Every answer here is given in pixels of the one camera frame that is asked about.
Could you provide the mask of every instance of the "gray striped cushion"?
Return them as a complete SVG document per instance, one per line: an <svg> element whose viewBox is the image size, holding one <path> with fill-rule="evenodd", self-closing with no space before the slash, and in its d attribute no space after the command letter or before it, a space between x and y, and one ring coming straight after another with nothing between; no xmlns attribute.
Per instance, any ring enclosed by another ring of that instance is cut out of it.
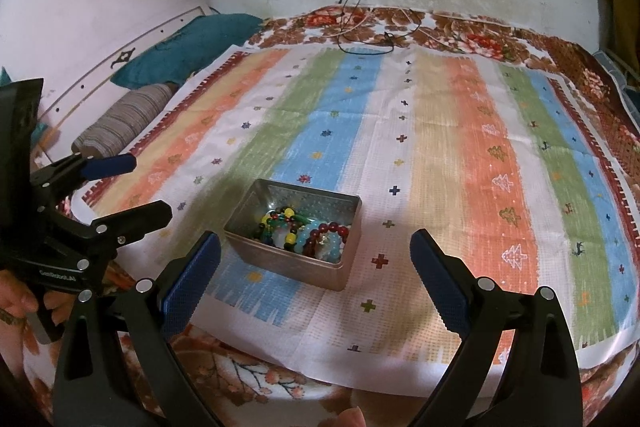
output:
<svg viewBox="0 0 640 427"><path fill-rule="evenodd" d="M119 154L164 109L173 93L166 84L129 91L78 136L71 149L102 158Z"/></svg>

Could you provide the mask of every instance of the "pillow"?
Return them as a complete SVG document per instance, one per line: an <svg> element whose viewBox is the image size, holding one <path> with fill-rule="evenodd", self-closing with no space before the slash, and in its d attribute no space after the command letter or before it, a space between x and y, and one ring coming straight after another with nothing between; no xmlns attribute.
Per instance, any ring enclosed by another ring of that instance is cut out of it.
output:
<svg viewBox="0 0 640 427"><path fill-rule="evenodd" d="M2 68L2 70L0 70L0 87L6 86L7 84L11 84L11 77L9 76L9 73L7 73L4 68ZM44 122L38 122L36 124L36 128L31 133L32 150L34 147L36 147L36 145L40 141L40 138L42 138L42 135L48 128L49 126Z"/></svg>
<svg viewBox="0 0 640 427"><path fill-rule="evenodd" d="M120 68L111 82L127 89L164 82L181 86L231 45L244 44L261 23L244 13L201 15Z"/></svg>
<svg viewBox="0 0 640 427"><path fill-rule="evenodd" d="M82 156L115 156L138 136L174 95L175 86L156 84L129 91L71 145Z"/></svg>

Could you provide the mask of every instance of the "plastic container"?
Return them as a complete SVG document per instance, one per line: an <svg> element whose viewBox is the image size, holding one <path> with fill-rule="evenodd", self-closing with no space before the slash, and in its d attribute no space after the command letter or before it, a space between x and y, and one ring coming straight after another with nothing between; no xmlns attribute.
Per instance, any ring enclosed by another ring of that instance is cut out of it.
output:
<svg viewBox="0 0 640 427"><path fill-rule="evenodd" d="M329 223L351 225L340 263L332 264L268 247L249 239L260 218L271 209L290 206L303 216ZM270 180L256 180L226 222L224 231L243 261L291 279L341 291L347 284L360 240L362 201L357 196L301 187Z"/></svg>

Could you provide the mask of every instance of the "maroon border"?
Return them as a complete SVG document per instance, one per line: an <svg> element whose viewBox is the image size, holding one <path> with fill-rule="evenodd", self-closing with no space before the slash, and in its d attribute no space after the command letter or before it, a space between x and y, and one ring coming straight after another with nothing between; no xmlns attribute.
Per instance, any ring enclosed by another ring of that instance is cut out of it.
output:
<svg viewBox="0 0 640 427"><path fill-rule="evenodd" d="M143 150L153 142L153 140L160 136L167 127L177 120L180 113L193 105L193 103L199 99L199 97L201 97L209 87L215 84L224 74L235 68L248 55L249 54L245 52L236 52L231 55L217 70L199 83L198 87L191 91L184 100L164 115L162 120L160 120L151 131L145 134L145 136L143 136L128 152L133 156L140 155L140 153L142 153ZM92 206L100 199L105 190L107 190L107 188L109 188L116 179L117 177L101 179L82 196L82 200L89 206Z"/></svg>
<svg viewBox="0 0 640 427"><path fill-rule="evenodd" d="M636 265L636 269L640 273L640 234L638 233L638 225L634 222L633 215L631 214L631 209L628 201L626 200L625 193L622 190L622 184L616 176L611 162L604 155L600 144L598 144L595 137L593 136L587 125L584 123L584 120L582 120L582 117L580 116L574 105L569 101L566 93L560 86L560 83L557 80L549 77L547 77L547 80L554 88L556 96L564 106L564 109L569 113L569 115L571 115L576 125L580 128L580 131L587 139L587 142L589 143L591 150L595 154L596 158L598 158L604 166L604 169L602 171L604 172L607 182L609 182L609 188L611 189L611 192L613 192L613 195L618 202L618 211L620 212L620 214L622 214L621 221L624 224L626 238L633 245L632 257L634 260L634 264ZM640 299L638 302L638 307L638 311L640 313Z"/></svg>

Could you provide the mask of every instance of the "teal pillow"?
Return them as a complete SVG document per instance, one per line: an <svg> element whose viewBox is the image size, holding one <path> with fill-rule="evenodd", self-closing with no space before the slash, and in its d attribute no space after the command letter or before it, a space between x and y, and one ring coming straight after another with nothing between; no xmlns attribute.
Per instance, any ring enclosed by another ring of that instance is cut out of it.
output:
<svg viewBox="0 0 640 427"><path fill-rule="evenodd" d="M261 23L258 17L245 13L201 15L120 68L111 82L127 89L166 82L181 86L229 46L244 44Z"/></svg>
<svg viewBox="0 0 640 427"><path fill-rule="evenodd" d="M9 73L6 72L4 68L0 71L0 87L6 86L7 84L11 84L11 77ZM37 143L42 138L44 132L49 128L49 126L44 122L38 122L36 124L36 129L31 133L31 148L36 147Z"/></svg>

